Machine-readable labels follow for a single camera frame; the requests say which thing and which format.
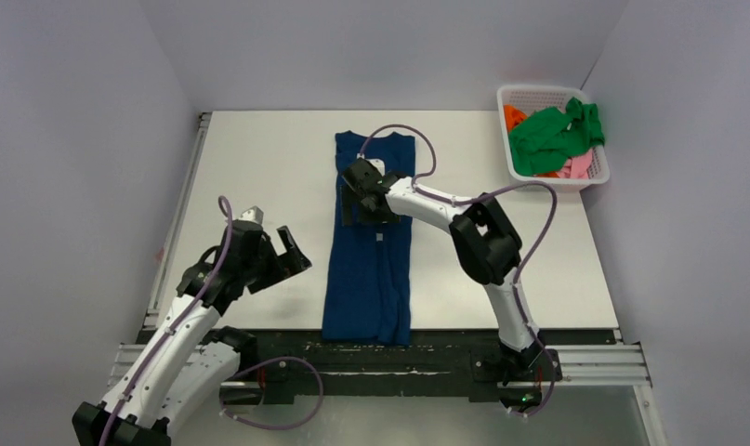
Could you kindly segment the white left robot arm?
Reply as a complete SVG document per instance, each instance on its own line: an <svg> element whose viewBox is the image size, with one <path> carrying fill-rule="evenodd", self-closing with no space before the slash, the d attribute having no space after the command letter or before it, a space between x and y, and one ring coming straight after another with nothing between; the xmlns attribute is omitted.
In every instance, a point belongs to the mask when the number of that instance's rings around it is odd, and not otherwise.
<svg viewBox="0 0 750 446"><path fill-rule="evenodd" d="M279 254L256 220L235 219L221 243L186 269L161 326L101 402L72 416L82 445L168 445L178 427L211 392L260 366L257 339L215 327L245 292L254 294L309 269L286 226Z"/></svg>

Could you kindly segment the navy blue printed t-shirt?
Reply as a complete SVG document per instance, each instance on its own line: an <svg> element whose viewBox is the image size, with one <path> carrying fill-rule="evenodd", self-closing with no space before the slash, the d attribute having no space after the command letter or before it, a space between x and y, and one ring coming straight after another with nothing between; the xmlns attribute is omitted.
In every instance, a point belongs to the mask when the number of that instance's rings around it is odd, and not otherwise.
<svg viewBox="0 0 750 446"><path fill-rule="evenodd" d="M322 316L330 341L407 346L411 343L410 262L413 220L344 226L342 172L355 161L365 136L335 134L336 202Z"/></svg>

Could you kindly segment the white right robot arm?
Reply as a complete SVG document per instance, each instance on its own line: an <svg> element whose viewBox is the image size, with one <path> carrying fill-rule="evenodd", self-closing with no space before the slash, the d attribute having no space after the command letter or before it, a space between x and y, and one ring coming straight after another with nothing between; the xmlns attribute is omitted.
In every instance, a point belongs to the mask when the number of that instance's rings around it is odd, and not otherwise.
<svg viewBox="0 0 750 446"><path fill-rule="evenodd" d="M343 200L353 206L345 223L395 223L410 217L449 234L459 266L490 300L507 366L524 371L535 365L542 344L518 280L522 240L496 198L423 190L413 177L384 174L364 158L341 177Z"/></svg>

